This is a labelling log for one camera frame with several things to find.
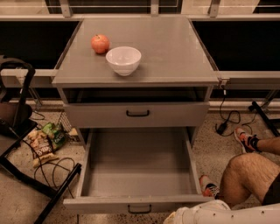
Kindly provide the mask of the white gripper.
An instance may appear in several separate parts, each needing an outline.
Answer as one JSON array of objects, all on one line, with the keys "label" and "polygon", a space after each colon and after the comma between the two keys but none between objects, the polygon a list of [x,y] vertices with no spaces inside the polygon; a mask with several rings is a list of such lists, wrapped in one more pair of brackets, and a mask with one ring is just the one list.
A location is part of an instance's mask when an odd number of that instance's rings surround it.
[{"label": "white gripper", "polygon": [[176,213],[170,213],[169,216],[164,220],[163,224],[176,224]]}]

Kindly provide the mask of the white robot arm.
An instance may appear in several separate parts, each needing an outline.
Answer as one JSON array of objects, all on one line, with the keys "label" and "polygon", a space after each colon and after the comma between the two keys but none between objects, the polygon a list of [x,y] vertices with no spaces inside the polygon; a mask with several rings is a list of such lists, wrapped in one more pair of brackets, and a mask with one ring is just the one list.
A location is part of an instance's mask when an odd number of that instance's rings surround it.
[{"label": "white robot arm", "polygon": [[181,207],[163,224],[280,224],[280,204],[232,210],[216,199],[193,207]]}]

